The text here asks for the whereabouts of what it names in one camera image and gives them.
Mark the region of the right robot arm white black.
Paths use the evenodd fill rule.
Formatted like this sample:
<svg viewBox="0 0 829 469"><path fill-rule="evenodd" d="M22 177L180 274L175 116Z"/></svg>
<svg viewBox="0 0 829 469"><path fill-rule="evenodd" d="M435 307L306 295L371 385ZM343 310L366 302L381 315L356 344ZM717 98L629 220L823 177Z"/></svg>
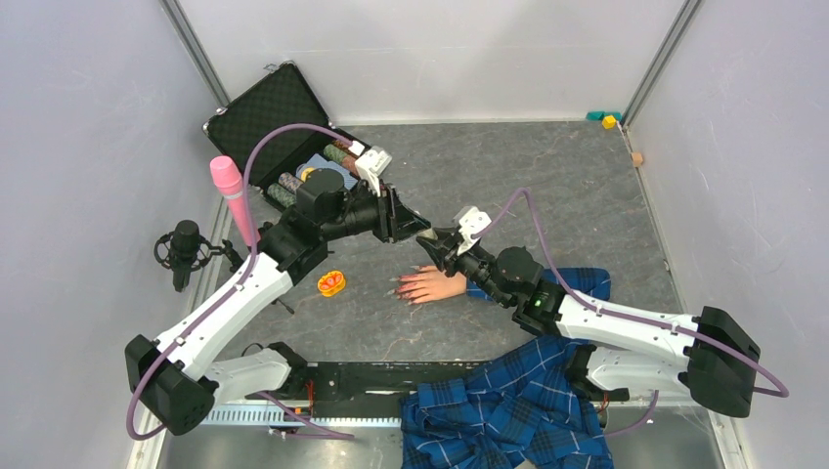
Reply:
<svg viewBox="0 0 829 469"><path fill-rule="evenodd" d="M663 391L722 415L749 416L761 349L728 312L666 314L569 293L544 277L526 248L492 255L456 230L428 230L416 241L440 271L464 275L512 309L522 329L579 341L564 373L572 396L626 401Z"/></svg>

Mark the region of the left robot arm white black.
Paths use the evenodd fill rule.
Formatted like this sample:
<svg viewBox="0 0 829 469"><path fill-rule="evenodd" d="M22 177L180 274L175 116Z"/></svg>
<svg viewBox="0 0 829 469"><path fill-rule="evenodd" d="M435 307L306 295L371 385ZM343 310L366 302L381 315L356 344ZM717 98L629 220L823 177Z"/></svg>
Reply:
<svg viewBox="0 0 829 469"><path fill-rule="evenodd" d="M163 429L180 436L218 406L263 391L299 396L306 370L278 351L219 362L217 356L266 306L286 294L328 256L331 241L372 233L400 242L431 224L407 207L392 185L375 192L366 181L347 190L338 172L317 169L295 191L296 200L265 230L240 269L201 306L154 340L137 335L125 349L132 392L127 430L143 405Z"/></svg>

